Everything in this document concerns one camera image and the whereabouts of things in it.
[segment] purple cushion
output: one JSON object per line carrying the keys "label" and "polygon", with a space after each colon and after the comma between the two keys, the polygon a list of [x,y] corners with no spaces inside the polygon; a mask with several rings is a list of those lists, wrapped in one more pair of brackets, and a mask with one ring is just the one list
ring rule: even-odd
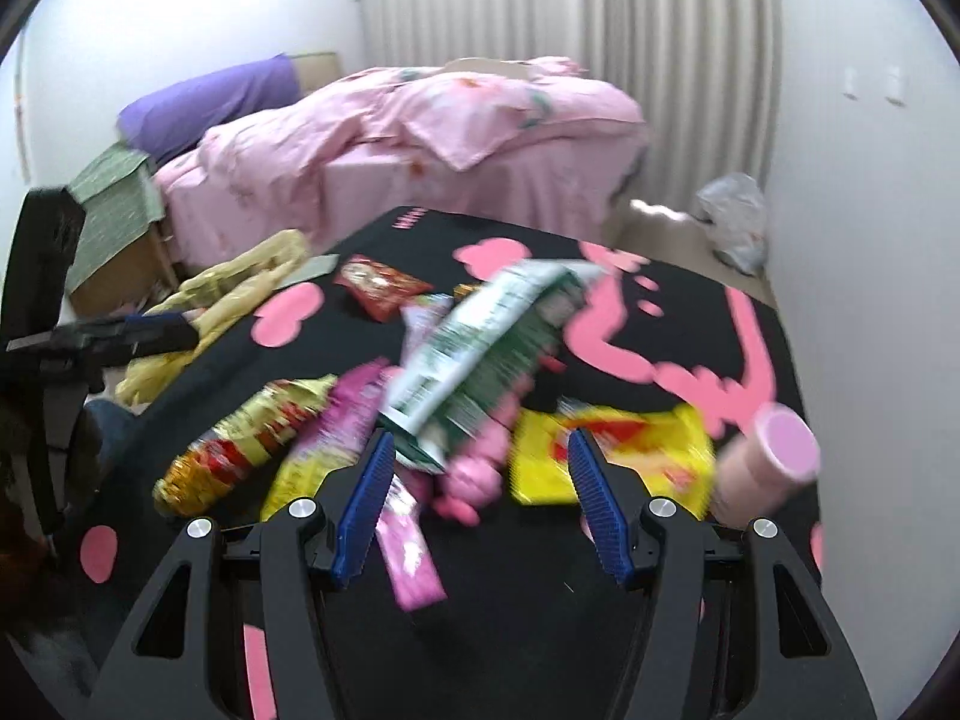
{"label": "purple cushion", "polygon": [[163,165],[195,148],[210,127],[298,99],[293,62],[277,55],[146,95],[120,112],[117,127],[131,146]]}

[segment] pink bedding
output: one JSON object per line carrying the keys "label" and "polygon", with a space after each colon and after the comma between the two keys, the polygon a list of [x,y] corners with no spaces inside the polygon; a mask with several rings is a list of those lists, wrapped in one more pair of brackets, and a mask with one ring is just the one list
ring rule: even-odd
{"label": "pink bedding", "polygon": [[320,252],[400,205],[597,241],[647,143],[637,104],[577,77],[435,72],[365,71],[210,129],[155,177],[171,254],[203,269],[290,227]]}

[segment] curtain fold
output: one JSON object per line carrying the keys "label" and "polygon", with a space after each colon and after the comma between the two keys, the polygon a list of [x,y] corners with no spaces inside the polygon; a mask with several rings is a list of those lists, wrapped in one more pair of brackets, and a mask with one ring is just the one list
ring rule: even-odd
{"label": "curtain fold", "polygon": [[653,141],[632,186],[689,210],[734,170],[766,178],[779,0],[364,0],[374,65],[567,55],[636,98]]}

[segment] black tablecloth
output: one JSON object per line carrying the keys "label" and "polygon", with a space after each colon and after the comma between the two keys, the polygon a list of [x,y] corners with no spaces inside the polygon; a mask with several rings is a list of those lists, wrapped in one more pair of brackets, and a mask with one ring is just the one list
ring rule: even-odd
{"label": "black tablecloth", "polygon": [[[450,292],[474,281],[453,259],[459,247],[491,238],[522,242],[539,258],[579,258],[577,242],[480,218],[429,212],[409,229],[396,228],[409,209],[395,209],[337,247],[342,257],[363,253]],[[699,275],[662,263],[642,274],[659,285],[664,316],[632,310],[613,342],[642,351],[652,362],[693,370],[707,367],[739,380],[743,354],[725,290]],[[253,317],[229,330],[139,418],[122,460],[81,517],[59,539],[64,571],[80,605],[83,636],[94,661],[106,657],[125,614],[166,552],[179,526],[152,507],[151,488],[171,459],[267,381],[342,373],[386,355],[400,357],[403,323],[368,319],[346,291],[318,279],[320,312],[306,319],[288,346],[251,340]],[[637,306],[642,288],[624,278],[624,303]],[[776,375],[776,399],[803,413],[784,332],[775,313],[755,303]],[[679,399],[656,385],[636,385],[597,370],[563,350],[568,366],[544,374],[525,401],[552,410],[559,394],[632,412],[669,410]],[[736,435],[728,429],[727,437]],[[275,464],[218,504],[222,526],[256,520]],[[328,635],[353,716],[363,720],[605,716],[624,655],[642,613],[642,599],[621,592],[600,569],[578,525],[579,512],[523,509],[509,496],[483,512],[476,529],[424,517],[424,533],[449,600],[411,618],[394,603],[376,541],[365,573],[349,591],[328,597]],[[776,516],[805,562],[818,519],[810,488]],[[80,570],[80,538],[94,525],[117,531],[113,574],[93,584]],[[248,615],[259,622],[256,588]]]}

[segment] green cloth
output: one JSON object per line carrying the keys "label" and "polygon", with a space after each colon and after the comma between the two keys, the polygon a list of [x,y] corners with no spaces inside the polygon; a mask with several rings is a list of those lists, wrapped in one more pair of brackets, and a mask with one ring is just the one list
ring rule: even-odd
{"label": "green cloth", "polygon": [[150,177],[150,157],[114,143],[83,169],[69,189],[86,212],[77,258],[67,271],[69,293],[145,234],[163,216],[160,192]]}

